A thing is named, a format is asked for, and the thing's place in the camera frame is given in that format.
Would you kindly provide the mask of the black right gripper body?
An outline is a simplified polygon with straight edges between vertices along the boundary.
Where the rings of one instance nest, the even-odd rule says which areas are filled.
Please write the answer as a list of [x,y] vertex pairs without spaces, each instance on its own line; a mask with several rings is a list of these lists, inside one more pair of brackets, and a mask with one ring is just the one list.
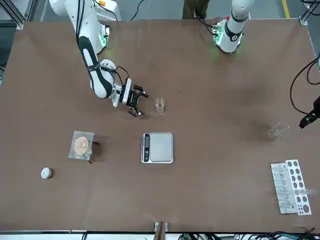
[[126,102],[126,105],[131,107],[131,108],[137,108],[138,107],[138,98],[139,98],[139,94],[137,91],[140,90],[139,86],[134,86],[133,89],[129,90],[128,93],[128,99]]

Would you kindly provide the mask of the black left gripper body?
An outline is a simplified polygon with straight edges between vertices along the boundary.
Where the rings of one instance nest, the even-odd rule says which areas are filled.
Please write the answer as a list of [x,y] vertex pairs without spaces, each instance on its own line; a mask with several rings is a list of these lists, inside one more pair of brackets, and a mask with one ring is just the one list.
[[320,118],[320,96],[313,102],[313,109],[309,112],[309,115],[311,120]]

